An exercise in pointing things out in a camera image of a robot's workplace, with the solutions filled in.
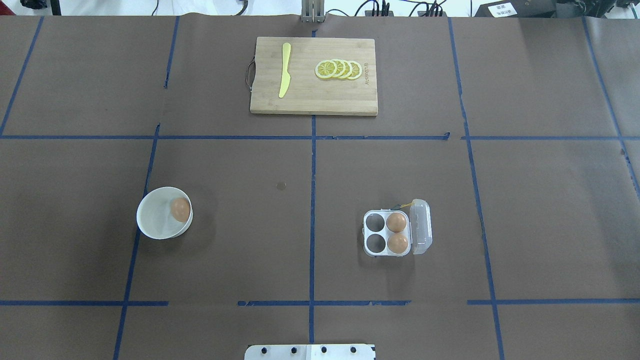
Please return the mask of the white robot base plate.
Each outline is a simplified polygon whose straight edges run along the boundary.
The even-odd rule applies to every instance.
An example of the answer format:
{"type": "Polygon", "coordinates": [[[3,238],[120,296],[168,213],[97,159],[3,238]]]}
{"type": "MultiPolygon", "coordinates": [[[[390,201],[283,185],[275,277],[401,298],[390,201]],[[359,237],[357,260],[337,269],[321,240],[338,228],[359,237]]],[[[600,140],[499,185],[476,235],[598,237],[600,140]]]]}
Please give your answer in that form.
{"type": "Polygon", "coordinates": [[[256,344],[247,347],[245,360],[375,360],[374,344],[256,344]]]}

